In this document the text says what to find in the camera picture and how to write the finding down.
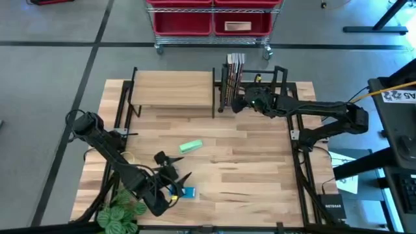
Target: green sponge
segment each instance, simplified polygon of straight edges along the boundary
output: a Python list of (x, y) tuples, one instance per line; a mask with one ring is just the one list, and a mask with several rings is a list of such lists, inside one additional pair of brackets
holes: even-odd
[(194, 140), (179, 146), (180, 153), (188, 153), (202, 147), (202, 140)]

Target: green object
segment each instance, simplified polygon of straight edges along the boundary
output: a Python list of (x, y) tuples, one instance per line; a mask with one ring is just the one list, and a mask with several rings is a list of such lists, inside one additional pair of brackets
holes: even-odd
[(120, 234), (125, 233), (125, 229), (122, 226), (122, 223), (120, 221), (110, 221), (110, 223), (105, 228), (105, 234)]
[(180, 153), (188, 153), (202, 147), (202, 140), (194, 140), (179, 146)]
[(143, 215), (148, 208), (141, 202), (138, 202), (135, 207), (136, 215)]
[(134, 224), (134, 223), (128, 223), (126, 226), (125, 226), (125, 229), (126, 229), (126, 231), (127, 231), (127, 233), (128, 234), (135, 234), (136, 232), (137, 232), (137, 229), (138, 229), (138, 227), (137, 227), (137, 225), (136, 224)]
[(146, 205), (130, 202), (131, 194), (121, 189), (98, 213), (97, 222), (105, 230), (105, 234), (135, 234), (137, 232), (136, 215), (146, 212)]
[(100, 211), (97, 216), (97, 223), (100, 227), (105, 228), (110, 222), (110, 213)]
[(110, 210), (110, 219), (111, 220), (121, 220), (124, 216), (124, 209), (123, 207), (120, 206), (116, 206), (111, 208)]

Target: wire shelf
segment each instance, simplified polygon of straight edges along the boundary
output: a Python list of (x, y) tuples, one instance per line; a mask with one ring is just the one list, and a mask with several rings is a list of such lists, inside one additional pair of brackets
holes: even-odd
[(253, 9), (253, 8), (147, 8), (148, 12), (172, 13), (274, 13), (280, 9)]
[(252, 36), (156, 36), (156, 44), (243, 44), (243, 45), (268, 45), (270, 38)]

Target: gray concrete floor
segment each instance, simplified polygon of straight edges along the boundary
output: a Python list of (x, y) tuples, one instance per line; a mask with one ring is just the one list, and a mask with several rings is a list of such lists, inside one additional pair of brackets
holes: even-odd
[[(341, 0), (328, 4), (339, 5)], [(0, 1), (1, 41), (93, 42), (107, 1), (76, 0), (49, 6), (24, 0)], [(353, 0), (343, 8), (321, 10), (320, 1), (287, 0), (272, 42), (282, 44), (357, 44), (409, 46), (406, 37), (388, 34), (344, 34), (345, 25), (372, 25), (386, 11), (387, 0)], [(398, 25), (392, 19), (390, 25)], [(137, 0), (115, 0), (104, 42), (152, 42), (153, 34)], [(91, 47), (0, 46), (0, 229), (29, 226), (46, 182), (57, 144), (83, 75)], [(106, 79), (128, 79), (140, 70), (210, 70), (225, 54), (246, 53), (247, 69), (289, 69), (290, 81), (312, 81), (319, 101), (347, 100), (367, 79), (391, 75), (413, 57), (409, 51), (275, 49), (270, 61), (261, 49), (151, 47), (98, 50), (81, 109), (97, 111)], [(334, 137), (335, 148), (373, 149), (381, 123), (371, 99), (360, 103), (370, 112), (370, 130), (359, 136)], [(81, 176), (86, 144), (73, 142), (64, 154), (42, 224), (69, 220)]]

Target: caster wheel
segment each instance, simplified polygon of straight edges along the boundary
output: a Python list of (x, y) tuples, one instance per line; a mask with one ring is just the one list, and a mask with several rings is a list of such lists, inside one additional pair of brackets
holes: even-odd
[(162, 55), (163, 54), (163, 47), (160, 45), (158, 47), (156, 47), (156, 53), (158, 55)]
[(263, 50), (263, 58), (265, 60), (270, 60), (270, 58), (272, 57), (272, 55), (273, 55), (273, 52), (271, 50), (267, 50), (267, 49), (264, 49)]

